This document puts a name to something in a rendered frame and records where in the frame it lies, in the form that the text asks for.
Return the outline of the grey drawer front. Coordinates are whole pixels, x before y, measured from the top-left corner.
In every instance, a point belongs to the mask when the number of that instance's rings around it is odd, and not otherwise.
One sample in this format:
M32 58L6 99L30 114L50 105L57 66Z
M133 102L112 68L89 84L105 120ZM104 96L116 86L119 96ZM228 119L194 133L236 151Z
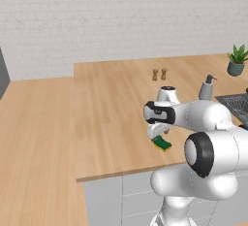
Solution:
M156 211L161 208L163 198L153 191L145 191L123 196L122 215L124 217Z
M123 177L123 194L133 195L151 191L150 178L152 172L131 174Z

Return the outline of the grey soap dispenser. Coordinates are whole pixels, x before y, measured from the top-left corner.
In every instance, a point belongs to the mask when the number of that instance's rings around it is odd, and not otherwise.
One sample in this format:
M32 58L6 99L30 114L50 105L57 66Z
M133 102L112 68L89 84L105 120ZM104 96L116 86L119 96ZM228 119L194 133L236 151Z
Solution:
M208 75L206 80L201 84L201 89L199 92L200 100L211 100L212 91L213 91L213 81L214 77L212 75Z

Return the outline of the dark grey sink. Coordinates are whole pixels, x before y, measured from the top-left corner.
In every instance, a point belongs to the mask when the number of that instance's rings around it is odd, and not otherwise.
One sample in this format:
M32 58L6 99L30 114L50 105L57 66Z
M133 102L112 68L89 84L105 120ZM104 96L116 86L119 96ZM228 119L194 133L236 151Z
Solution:
M248 94L216 96L216 100L226 106L230 112L248 128Z

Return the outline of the grey cupboard door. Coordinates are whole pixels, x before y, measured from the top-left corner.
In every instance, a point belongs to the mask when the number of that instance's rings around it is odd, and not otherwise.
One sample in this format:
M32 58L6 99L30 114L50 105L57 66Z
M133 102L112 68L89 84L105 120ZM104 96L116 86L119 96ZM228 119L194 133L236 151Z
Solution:
M122 177L83 184L89 226L121 226Z

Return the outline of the green and yellow sponge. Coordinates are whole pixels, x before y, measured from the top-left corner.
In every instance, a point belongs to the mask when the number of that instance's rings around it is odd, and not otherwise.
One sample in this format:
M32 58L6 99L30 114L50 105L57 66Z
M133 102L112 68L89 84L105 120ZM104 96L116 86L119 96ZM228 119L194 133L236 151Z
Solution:
M165 141L161 136L157 136L151 142L160 150L166 151L171 148L171 143Z

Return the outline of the dark grey appliance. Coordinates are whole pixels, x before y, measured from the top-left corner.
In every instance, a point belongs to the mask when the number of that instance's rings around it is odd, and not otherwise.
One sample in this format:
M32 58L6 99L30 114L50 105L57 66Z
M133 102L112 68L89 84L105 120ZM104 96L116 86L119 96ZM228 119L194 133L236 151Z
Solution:
M2 99L9 83L10 83L9 72L4 60L2 50L0 49L0 100Z

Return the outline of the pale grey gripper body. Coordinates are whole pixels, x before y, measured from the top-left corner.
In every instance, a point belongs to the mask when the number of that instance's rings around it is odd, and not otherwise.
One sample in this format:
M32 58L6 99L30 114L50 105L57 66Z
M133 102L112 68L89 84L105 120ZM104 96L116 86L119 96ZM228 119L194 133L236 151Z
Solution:
M171 129L171 125L167 123L154 123L147 126L147 135L150 140L157 136L161 136L165 131Z

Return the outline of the green plant in grey pot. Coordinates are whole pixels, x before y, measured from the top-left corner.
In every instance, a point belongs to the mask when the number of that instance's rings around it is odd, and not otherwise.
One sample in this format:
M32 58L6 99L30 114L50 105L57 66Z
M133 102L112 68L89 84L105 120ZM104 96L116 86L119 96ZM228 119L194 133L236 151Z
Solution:
M248 60L248 50L245 50L245 46L242 45L240 48L233 46L233 53L228 54L228 58L230 60L227 71L233 76L240 76L245 62Z

